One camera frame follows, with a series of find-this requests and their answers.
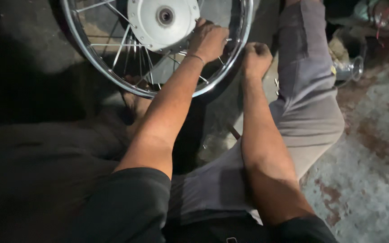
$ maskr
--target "person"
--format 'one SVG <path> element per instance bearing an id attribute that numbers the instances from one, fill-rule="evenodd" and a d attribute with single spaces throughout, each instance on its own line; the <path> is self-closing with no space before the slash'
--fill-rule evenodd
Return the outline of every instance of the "person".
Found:
<path id="1" fill-rule="evenodd" d="M 272 55 L 246 45 L 242 137 L 189 174 L 172 175 L 172 148 L 198 76 L 229 34 L 204 19 L 153 101 L 124 94 L 136 118 L 127 129 L 111 112 L 0 127 L 0 241 L 336 242 L 298 182 L 344 128 L 324 14 L 319 0 L 286 1 L 270 105 L 262 76 Z"/>

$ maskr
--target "thin bracelet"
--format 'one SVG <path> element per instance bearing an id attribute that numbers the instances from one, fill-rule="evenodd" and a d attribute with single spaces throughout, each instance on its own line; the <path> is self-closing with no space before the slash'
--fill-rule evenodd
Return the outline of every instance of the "thin bracelet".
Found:
<path id="1" fill-rule="evenodd" d="M 202 60 L 202 58 L 200 58 L 200 57 L 198 57 L 198 56 L 196 56 L 196 55 L 193 55 L 193 54 L 191 54 L 191 55 L 188 55 L 187 57 L 194 57 L 194 58 L 199 58 L 199 60 L 201 60 L 201 61 L 202 61 L 202 66 L 205 66 L 205 62 Z"/>

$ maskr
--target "forearm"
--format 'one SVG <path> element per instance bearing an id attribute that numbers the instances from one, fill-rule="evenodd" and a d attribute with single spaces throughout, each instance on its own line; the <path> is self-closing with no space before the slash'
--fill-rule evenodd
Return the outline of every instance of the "forearm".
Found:
<path id="1" fill-rule="evenodd" d="M 148 108 L 138 135 L 155 135 L 173 147 L 187 116 L 203 63 L 187 57 L 163 86 Z"/>
<path id="2" fill-rule="evenodd" d="M 185 58 L 151 102 L 115 171 L 148 167 L 172 177 L 172 149 L 187 116 L 203 63 Z"/>
<path id="3" fill-rule="evenodd" d="M 261 80 L 245 80 L 243 91 L 242 150 L 247 170 L 261 170 L 273 179 L 296 180 L 294 164 L 274 124 Z"/>
<path id="4" fill-rule="evenodd" d="M 294 163 L 274 124 L 262 82 L 245 80 L 242 155 L 253 199 L 264 223 L 314 213 L 301 193 Z"/>

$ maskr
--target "concrete floor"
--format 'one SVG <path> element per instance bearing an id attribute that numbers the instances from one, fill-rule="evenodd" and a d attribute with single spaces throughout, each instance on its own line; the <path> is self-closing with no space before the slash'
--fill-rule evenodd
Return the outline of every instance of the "concrete floor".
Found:
<path id="1" fill-rule="evenodd" d="M 279 1 L 255 2 L 250 40 L 271 46 Z M 108 94 L 102 87 L 113 86 L 70 44 L 57 3 L 0 0 L 0 124 L 92 116 L 96 100 Z M 376 53 L 364 78 L 339 90 L 346 130 L 301 185 L 341 242 L 389 242 L 389 47 Z M 276 99 L 276 61 L 264 80 L 270 102 Z M 22 79 L 14 81 L 14 75 Z M 227 124 L 242 131 L 240 74 L 235 70 L 230 77 L 194 99 L 174 155 L 191 165 L 176 165 L 175 171 L 185 173 L 233 145 Z M 193 143 L 180 142 L 187 140 Z"/>

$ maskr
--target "wrist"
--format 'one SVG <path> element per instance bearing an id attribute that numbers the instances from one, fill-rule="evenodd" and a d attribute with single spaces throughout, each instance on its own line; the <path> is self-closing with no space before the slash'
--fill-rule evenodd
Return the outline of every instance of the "wrist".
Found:
<path id="1" fill-rule="evenodd" d="M 200 70 L 202 70 L 203 67 L 204 67 L 204 62 L 200 58 L 201 57 L 197 58 L 194 55 L 187 54 L 186 57 L 182 60 L 181 64 L 183 64 L 183 63 L 190 63 L 189 65 L 192 68 L 199 68 Z"/>
<path id="2" fill-rule="evenodd" d="M 262 77 L 256 74 L 244 74 L 245 82 L 262 82 Z"/>

